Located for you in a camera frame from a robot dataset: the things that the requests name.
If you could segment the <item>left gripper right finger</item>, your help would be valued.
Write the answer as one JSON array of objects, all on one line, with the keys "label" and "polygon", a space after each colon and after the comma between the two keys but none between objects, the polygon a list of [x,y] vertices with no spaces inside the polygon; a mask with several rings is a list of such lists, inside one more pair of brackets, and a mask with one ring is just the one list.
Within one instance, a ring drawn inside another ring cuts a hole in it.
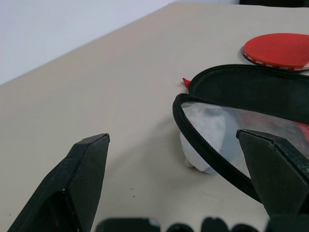
[{"label": "left gripper right finger", "polygon": [[236,137],[267,213],[309,215],[309,159],[285,138],[269,133],[238,130]]}]

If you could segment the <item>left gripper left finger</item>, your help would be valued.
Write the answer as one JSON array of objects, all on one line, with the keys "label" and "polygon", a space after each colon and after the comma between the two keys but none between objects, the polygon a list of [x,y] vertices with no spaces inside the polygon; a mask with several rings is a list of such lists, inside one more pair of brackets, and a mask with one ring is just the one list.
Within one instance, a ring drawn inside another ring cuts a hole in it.
[{"label": "left gripper left finger", "polygon": [[7,232],[90,232],[109,142],[104,133],[75,143],[41,181]]}]

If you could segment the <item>white grey plush toy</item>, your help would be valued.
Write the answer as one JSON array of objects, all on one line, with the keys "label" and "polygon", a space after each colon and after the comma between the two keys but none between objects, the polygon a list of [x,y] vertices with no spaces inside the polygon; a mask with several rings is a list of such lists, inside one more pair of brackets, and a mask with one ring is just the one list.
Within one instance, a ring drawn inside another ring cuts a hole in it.
[{"label": "white grey plush toy", "polygon": [[[227,161],[233,163],[240,154],[236,139],[239,128],[234,115],[219,106],[202,103],[185,103],[183,111],[197,132]],[[214,174],[216,171],[195,151],[184,135],[180,134],[185,164],[201,172]]]}]

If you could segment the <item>red black paddle case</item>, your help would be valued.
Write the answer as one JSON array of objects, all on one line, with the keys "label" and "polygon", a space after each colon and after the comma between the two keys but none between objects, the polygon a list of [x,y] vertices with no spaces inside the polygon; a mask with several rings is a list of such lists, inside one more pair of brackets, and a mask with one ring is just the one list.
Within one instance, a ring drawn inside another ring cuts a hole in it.
[{"label": "red black paddle case", "polygon": [[174,120],[195,151],[217,174],[262,203],[253,187],[242,149],[233,163],[227,161],[193,127],[183,111],[185,103],[227,109],[238,122],[237,131],[260,131],[285,138],[309,159],[307,75],[265,66],[216,66],[196,75],[188,93],[179,94],[173,102]]}]

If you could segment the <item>red table tennis paddle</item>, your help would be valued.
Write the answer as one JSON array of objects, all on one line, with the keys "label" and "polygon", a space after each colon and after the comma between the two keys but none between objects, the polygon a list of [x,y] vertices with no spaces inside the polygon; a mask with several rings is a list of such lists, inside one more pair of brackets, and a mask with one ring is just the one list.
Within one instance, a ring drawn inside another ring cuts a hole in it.
[{"label": "red table tennis paddle", "polygon": [[257,65],[292,72],[309,70],[309,35],[272,33],[254,37],[243,47],[244,57]]}]

